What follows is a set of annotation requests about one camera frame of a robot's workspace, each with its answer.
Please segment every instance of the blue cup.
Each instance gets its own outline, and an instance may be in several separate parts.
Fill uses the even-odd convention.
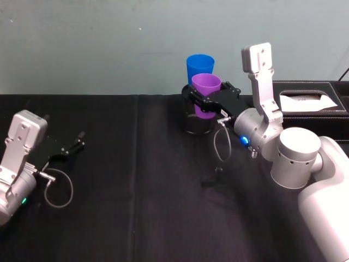
[[[211,56],[203,53],[189,56],[186,59],[186,71],[188,73],[188,84],[191,85],[191,78],[194,75],[201,73],[212,74],[214,66],[214,59]]]

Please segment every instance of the tissue box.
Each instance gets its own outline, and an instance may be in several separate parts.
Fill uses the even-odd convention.
[[[349,82],[274,81],[274,99],[282,110],[280,96],[326,95],[337,106],[316,112],[282,112],[284,128],[303,127],[318,136],[349,142]]]

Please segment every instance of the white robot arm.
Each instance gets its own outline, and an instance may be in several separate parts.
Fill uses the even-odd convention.
[[[273,97],[270,43],[242,50],[243,69],[249,73],[255,108],[241,113],[234,131],[249,138],[250,146],[273,162],[273,180],[286,188],[317,182],[299,194],[306,225],[329,262],[349,261],[349,159],[331,138],[303,128],[282,127],[282,112]]]

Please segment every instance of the blue led light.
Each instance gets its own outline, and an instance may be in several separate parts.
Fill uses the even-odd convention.
[[[250,144],[250,140],[248,139],[247,136],[240,136],[240,141],[241,141],[241,144],[243,144],[244,146],[248,146]]]

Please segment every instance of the purple cup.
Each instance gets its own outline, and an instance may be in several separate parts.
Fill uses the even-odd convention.
[[[220,90],[220,86],[222,84],[222,80],[220,80],[218,76],[208,73],[194,75],[191,78],[191,82],[195,89],[204,96],[208,96],[209,94]],[[195,105],[195,114],[202,119],[210,119],[215,116],[215,113],[213,112],[202,112],[197,105]]]

